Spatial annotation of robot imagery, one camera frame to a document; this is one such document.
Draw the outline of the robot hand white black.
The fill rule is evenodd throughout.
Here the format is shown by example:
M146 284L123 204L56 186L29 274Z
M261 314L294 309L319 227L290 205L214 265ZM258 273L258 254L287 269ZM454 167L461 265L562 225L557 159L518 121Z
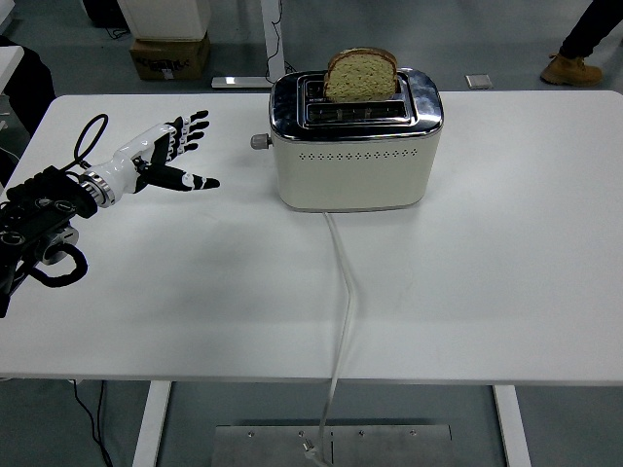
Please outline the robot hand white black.
M186 152L199 148L198 141L209 127L208 112L158 124L134 137L118 149L112 160L84 174L101 206L110 206L124 194L135 194L148 185L179 192L208 190L220 186L213 178L199 176L171 166Z

